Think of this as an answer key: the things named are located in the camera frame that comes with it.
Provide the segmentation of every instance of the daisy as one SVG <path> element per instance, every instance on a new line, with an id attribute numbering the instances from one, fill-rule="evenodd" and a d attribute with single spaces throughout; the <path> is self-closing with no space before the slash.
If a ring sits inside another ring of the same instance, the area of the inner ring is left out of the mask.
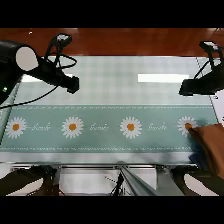
<path id="1" fill-rule="evenodd" d="M 123 131 L 123 135 L 126 135 L 126 138 L 135 138 L 141 134 L 140 130 L 142 130 L 140 121 L 134 117 L 123 119 L 120 127 L 120 131 Z"/>
<path id="2" fill-rule="evenodd" d="M 17 138 L 26 130 L 26 121 L 22 117 L 14 117 L 6 126 L 6 135 L 8 138 Z"/>
<path id="3" fill-rule="evenodd" d="M 69 117 L 65 122 L 63 122 L 63 135 L 65 135 L 66 138 L 75 138 L 76 136 L 82 134 L 81 130 L 83 130 L 83 126 L 83 121 L 78 117 Z"/>
<path id="4" fill-rule="evenodd" d="M 196 128 L 198 125 L 196 123 L 196 121 L 194 120 L 194 118 L 190 118 L 190 117 L 182 117 L 181 119 L 179 119 L 178 121 L 178 130 L 182 132 L 182 135 L 184 135 L 185 137 L 187 137 L 189 131 L 188 129 L 190 128 Z"/>

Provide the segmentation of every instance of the brown leather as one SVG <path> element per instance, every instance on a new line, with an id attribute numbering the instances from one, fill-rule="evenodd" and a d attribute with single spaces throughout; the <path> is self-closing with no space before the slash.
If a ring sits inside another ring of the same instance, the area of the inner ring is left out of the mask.
<path id="1" fill-rule="evenodd" d="M 224 128 L 222 124 L 191 128 L 189 132 L 203 146 L 211 173 L 224 178 Z"/>

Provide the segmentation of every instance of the brown object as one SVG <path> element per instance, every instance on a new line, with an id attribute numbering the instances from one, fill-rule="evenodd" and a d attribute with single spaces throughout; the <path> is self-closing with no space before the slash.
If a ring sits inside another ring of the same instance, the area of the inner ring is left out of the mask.
<path id="1" fill-rule="evenodd" d="M 191 128 L 189 132 L 205 150 L 211 173 L 224 178 L 224 128 L 222 124 Z"/>
<path id="2" fill-rule="evenodd" d="M 224 28 L 0 28 L 0 40 L 27 43 L 44 56 L 59 33 L 72 35 L 68 55 L 207 57 L 201 40 L 224 46 Z"/>

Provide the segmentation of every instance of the wooden floor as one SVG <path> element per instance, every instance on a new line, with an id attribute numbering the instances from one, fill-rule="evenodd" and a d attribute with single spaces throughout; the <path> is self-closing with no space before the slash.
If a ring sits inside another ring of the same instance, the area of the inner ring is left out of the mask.
<path id="1" fill-rule="evenodd" d="M 63 53 L 85 56 L 207 56 L 201 40 L 224 46 L 223 28 L 0 28 L 0 40 L 27 43 L 43 56 L 52 37 L 71 34 Z"/>

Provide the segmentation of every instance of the wooden surface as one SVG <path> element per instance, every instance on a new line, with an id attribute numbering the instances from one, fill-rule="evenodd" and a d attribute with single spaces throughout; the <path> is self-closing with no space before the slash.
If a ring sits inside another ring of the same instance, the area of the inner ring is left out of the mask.
<path id="1" fill-rule="evenodd" d="M 223 28 L 0 28 L 0 40 L 31 45 L 44 55 L 52 37 L 72 35 L 63 51 L 85 56 L 207 56 L 201 40 L 224 46 Z"/>

